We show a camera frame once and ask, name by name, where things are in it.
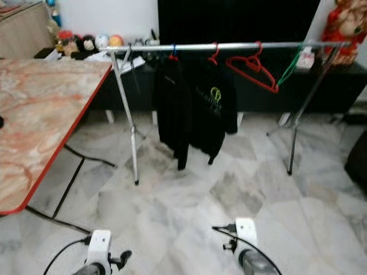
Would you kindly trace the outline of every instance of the red table edge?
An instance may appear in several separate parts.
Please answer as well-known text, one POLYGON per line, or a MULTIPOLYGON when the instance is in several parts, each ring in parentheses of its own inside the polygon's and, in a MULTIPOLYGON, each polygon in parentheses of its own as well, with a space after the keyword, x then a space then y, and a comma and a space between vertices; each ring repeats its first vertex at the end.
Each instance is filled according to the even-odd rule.
POLYGON ((38 177, 38 179, 36 180, 36 182, 34 183, 34 185, 32 186, 32 188, 30 189, 30 191, 28 192, 28 195, 25 197, 24 201, 19 206, 17 206, 15 209, 13 209, 13 210, 0 211, 0 215, 10 215, 10 214, 19 213, 19 212, 21 212, 28 205, 30 199, 32 198, 32 196, 36 192, 36 190, 39 187, 39 185, 42 182, 42 180, 44 179, 46 173, 50 169, 50 167, 51 167, 52 163, 54 162, 55 158, 57 157, 58 153, 61 151, 61 149, 63 148, 64 144, 68 141, 68 139, 71 136, 71 134, 73 133, 75 127, 78 125, 80 119, 83 117, 83 115, 85 114, 86 110, 88 109, 90 103, 92 102, 92 100, 94 99, 94 97, 96 96, 96 94, 98 93, 100 87, 104 83, 104 80, 107 78, 108 74, 110 73, 111 68, 112 68, 112 65, 110 65, 108 67, 106 73, 104 74, 103 78, 99 82, 99 84, 98 84, 97 88, 95 89, 95 91, 93 92, 92 96, 89 98, 89 100, 87 101, 87 103, 85 104, 85 106, 83 107, 83 109, 81 110, 80 114, 78 115, 78 117, 74 121, 73 125, 70 127, 69 131, 64 136, 64 138, 61 141, 60 145, 56 148, 55 152, 51 156, 50 160, 47 162, 47 164, 46 164, 45 168, 43 169, 42 173, 40 173, 40 176, 38 177))

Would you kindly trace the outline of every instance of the black jacket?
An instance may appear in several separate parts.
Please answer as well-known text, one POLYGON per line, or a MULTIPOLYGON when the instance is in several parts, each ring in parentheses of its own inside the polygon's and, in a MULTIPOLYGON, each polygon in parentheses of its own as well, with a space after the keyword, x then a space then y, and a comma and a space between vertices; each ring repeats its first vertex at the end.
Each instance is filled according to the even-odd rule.
POLYGON ((192 94, 178 61, 167 59, 158 66, 153 106, 158 112, 159 139, 174 150, 178 169, 184 169, 192 131, 192 94))
POLYGON ((185 69, 193 96, 190 144, 210 156, 209 164, 218 155, 225 133, 237 132, 236 90, 222 66, 202 60, 185 69))

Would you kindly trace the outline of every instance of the red hanger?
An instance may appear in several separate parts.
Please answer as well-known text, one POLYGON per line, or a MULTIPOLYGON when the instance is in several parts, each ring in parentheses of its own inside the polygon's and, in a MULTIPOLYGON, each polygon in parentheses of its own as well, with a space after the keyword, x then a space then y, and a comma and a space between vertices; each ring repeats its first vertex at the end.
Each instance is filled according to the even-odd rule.
POLYGON ((272 74, 268 70, 266 70, 265 67, 263 67, 261 65, 261 62, 258 59, 258 56, 263 52, 263 46, 262 46, 261 42, 259 42, 259 41, 256 41, 256 43, 259 44, 259 48, 260 48, 260 50, 256 54, 254 54, 253 56, 249 56, 249 57, 233 56, 233 57, 227 58, 227 60, 225 61, 225 64, 227 65, 227 67, 231 68, 232 70, 234 70, 236 73, 242 75, 243 77, 246 77, 247 79, 251 80, 252 82, 257 84, 258 86, 263 87, 264 89, 269 90, 272 93, 278 93, 279 87, 276 84, 276 81, 275 81, 274 77, 272 76, 272 74), (248 74, 246 74, 242 70, 235 67, 232 64, 233 61, 244 61, 246 63, 246 66, 249 67, 250 69, 254 70, 256 73, 264 72, 264 74, 270 80, 271 85, 263 83, 260 80, 258 80, 256 78, 253 78, 252 76, 249 76, 248 74))
POLYGON ((218 54, 219 54, 219 49, 218 49, 218 43, 217 42, 214 42, 214 44, 217 45, 216 47, 216 53, 213 54, 211 57, 208 58, 209 61, 213 62, 214 64, 218 65, 218 62, 216 60, 218 54))
POLYGON ((173 51, 171 52, 171 55, 168 56, 168 58, 170 60, 173 60, 173 61, 178 61, 177 51, 176 51, 176 44, 173 44, 173 51))

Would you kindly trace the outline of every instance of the television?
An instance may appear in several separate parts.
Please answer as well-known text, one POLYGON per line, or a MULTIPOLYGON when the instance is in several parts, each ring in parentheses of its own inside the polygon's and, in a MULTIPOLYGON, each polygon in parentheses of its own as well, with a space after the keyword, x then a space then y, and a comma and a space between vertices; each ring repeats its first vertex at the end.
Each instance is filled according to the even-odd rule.
POLYGON ((161 44, 303 41, 319 0, 158 0, 161 44))

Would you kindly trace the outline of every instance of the marble table top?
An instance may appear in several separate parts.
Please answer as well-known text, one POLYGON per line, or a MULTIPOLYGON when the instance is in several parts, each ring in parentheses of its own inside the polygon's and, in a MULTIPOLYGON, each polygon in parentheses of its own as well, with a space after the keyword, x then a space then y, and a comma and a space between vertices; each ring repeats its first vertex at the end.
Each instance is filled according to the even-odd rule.
POLYGON ((24 209, 111 69, 0 60, 0 214, 24 209))

